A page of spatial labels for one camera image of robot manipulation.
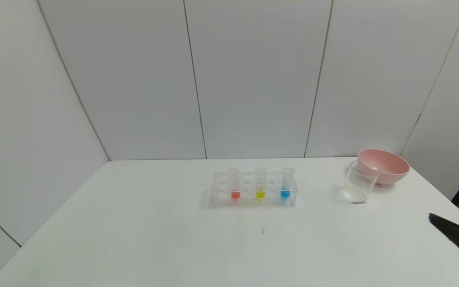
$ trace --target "yellow liquid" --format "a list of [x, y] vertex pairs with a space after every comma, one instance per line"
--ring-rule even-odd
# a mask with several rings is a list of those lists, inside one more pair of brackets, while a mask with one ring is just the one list
[[265, 198], [265, 189], [263, 187], [258, 187], [256, 189], [256, 198], [257, 199]]

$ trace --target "red liquid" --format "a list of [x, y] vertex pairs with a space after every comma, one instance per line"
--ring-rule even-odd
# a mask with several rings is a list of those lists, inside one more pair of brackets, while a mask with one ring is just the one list
[[231, 191], [231, 199], [237, 200], [240, 198], [240, 191]]

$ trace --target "tabletop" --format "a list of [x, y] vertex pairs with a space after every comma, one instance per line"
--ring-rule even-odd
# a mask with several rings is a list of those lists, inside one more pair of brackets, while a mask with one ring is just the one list
[[[355, 158], [111, 161], [0, 271], [0, 287], [455, 286], [459, 249], [429, 220], [459, 210], [415, 170], [366, 204]], [[213, 209], [213, 173], [295, 169], [294, 208]]]

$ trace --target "test tube with blue liquid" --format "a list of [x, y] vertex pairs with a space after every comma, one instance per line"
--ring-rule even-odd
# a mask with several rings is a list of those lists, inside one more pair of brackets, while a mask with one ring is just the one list
[[283, 199], [290, 198], [291, 190], [293, 187], [294, 173], [295, 171], [291, 167], [285, 167], [282, 169], [281, 197]]

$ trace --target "test tube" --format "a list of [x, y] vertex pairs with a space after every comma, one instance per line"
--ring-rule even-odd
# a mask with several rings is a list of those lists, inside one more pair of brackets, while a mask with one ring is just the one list
[[228, 183], [231, 190], [231, 199], [237, 200], [240, 198], [240, 183], [238, 181], [238, 169], [228, 169]]
[[267, 176], [267, 171], [263, 167], [258, 167], [255, 169], [255, 185], [256, 185], [256, 198], [263, 199], [265, 198], [265, 177]]
[[290, 198], [291, 190], [293, 187], [294, 173], [295, 171], [291, 167], [285, 167], [282, 169], [281, 197], [283, 199]]

